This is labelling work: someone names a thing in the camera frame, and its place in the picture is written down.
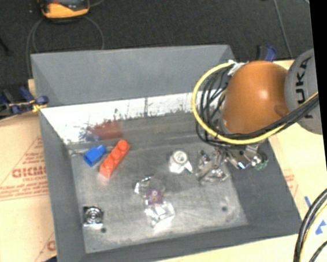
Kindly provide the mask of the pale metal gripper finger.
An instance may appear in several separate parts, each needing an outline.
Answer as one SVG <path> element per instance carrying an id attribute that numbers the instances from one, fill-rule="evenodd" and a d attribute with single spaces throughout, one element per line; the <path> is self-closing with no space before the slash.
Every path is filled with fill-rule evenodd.
<path id="1" fill-rule="evenodd" d="M 197 176 L 197 181 L 203 182 L 221 182 L 227 180 L 229 174 L 221 167 L 215 166 L 214 168 L 204 169 L 200 171 Z"/>
<path id="2" fill-rule="evenodd" d="M 212 152 L 206 153 L 204 150 L 198 151 L 198 166 L 204 167 L 205 165 L 220 165 L 225 158 L 225 151 L 219 148 L 214 149 Z"/>

